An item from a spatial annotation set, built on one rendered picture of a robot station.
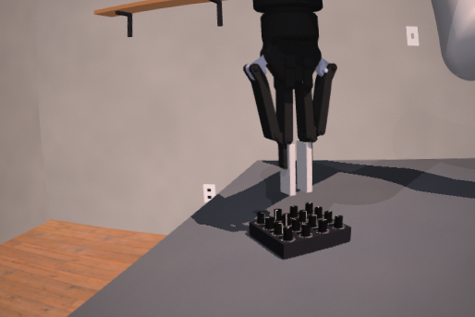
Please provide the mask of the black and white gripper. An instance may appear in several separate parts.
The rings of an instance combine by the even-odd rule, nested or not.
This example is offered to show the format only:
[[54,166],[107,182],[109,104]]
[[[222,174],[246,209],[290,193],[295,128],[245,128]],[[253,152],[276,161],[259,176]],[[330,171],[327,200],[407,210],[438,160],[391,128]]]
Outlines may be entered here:
[[[261,30],[260,58],[245,65],[243,71],[251,82],[262,133],[266,139],[278,144],[281,192],[296,195],[295,144],[292,144],[295,90],[299,138],[297,189],[312,192],[312,143],[326,131],[332,80],[337,66],[322,58],[318,47],[318,16],[313,12],[266,11],[261,16]],[[274,77],[275,110],[265,76],[266,67]],[[312,99],[314,71],[317,75]]]

